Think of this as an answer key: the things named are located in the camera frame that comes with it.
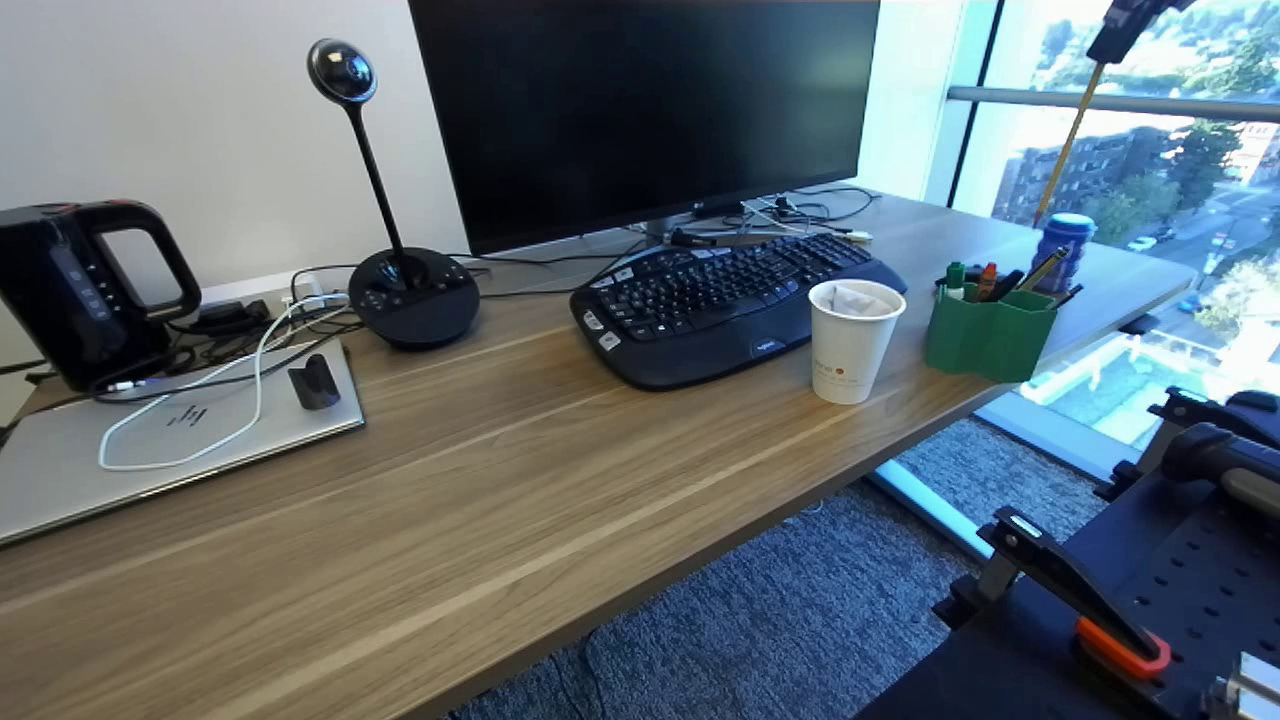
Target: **paper cup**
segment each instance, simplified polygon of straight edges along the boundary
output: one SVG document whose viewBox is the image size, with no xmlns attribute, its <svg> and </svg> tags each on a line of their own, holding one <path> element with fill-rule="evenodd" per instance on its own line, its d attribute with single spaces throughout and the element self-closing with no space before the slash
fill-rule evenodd
<svg viewBox="0 0 1280 720">
<path fill-rule="evenodd" d="M 878 360 L 907 299 L 871 281 L 827 281 L 809 292 L 810 311 L 810 391 L 827 404 L 871 395 Z"/>
</svg>

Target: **computer monitor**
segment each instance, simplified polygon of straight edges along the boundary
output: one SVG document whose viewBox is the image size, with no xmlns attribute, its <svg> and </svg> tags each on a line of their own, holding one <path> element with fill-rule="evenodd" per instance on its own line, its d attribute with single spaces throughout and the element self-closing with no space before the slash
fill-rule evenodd
<svg viewBox="0 0 1280 720">
<path fill-rule="evenodd" d="M 408 0 L 477 255 L 854 175 L 875 0 Z"/>
</svg>

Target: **ergonomic keyboard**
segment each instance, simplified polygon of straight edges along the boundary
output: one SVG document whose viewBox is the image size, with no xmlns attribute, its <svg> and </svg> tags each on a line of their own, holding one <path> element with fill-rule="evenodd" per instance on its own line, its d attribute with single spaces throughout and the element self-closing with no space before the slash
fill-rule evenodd
<svg viewBox="0 0 1280 720">
<path fill-rule="evenodd" d="M 597 356 L 637 390 L 704 384 L 809 344 L 809 290 L 905 281 L 830 233 L 746 250 L 637 253 L 569 299 Z"/>
</svg>

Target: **gray carpet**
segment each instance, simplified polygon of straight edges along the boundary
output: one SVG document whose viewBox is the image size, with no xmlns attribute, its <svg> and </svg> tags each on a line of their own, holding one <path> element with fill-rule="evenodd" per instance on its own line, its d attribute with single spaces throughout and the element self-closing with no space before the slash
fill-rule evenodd
<svg viewBox="0 0 1280 720">
<path fill-rule="evenodd" d="M 961 421 L 900 456 L 953 505 L 998 505 L 1073 538 L 1090 481 Z M 664 595 L 458 704 L 458 720 L 854 717 L 947 629 L 931 606 L 971 566 L 871 484 L 843 489 Z"/>
</svg>

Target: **glass window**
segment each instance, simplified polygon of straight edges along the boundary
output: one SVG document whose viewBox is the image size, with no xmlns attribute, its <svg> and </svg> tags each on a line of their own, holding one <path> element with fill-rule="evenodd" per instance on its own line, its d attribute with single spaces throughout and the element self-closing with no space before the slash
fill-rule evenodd
<svg viewBox="0 0 1280 720">
<path fill-rule="evenodd" d="M 1033 97 L 976 103 L 957 210 L 1033 224 L 1077 115 L 1035 103 L 1081 97 L 1102 11 L 1108 0 L 998 4 L 987 88 Z M 1280 126 L 1254 122 L 1254 108 L 1280 115 L 1280 0 L 1163 11 L 1102 70 L 1101 97 L 1202 103 L 1090 108 L 1050 210 L 1089 213 L 1094 245 L 1188 263 L 1199 281 L 1156 311 L 1158 330 L 1144 340 L 1114 335 L 1035 378 L 1022 395 L 1140 448 L 1156 429 L 1149 404 L 1167 384 L 1217 400 L 1280 391 Z"/>
</svg>

